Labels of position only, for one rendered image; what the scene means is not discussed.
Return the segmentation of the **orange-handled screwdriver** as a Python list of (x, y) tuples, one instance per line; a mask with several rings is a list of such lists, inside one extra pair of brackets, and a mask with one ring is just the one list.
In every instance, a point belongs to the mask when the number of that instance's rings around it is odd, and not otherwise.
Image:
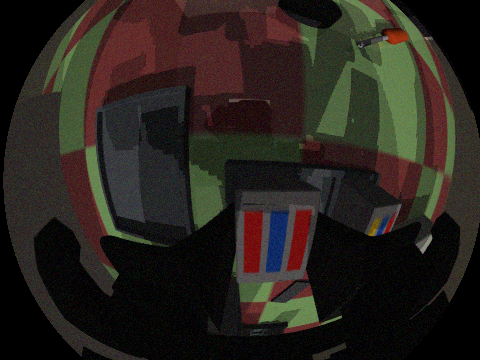
[(369, 37), (368, 40), (357, 41), (359, 48), (367, 47), (367, 45), (379, 43), (379, 41), (388, 41), (389, 44), (399, 44), (401, 41), (408, 41), (407, 32), (401, 28), (384, 28), (379, 37)]

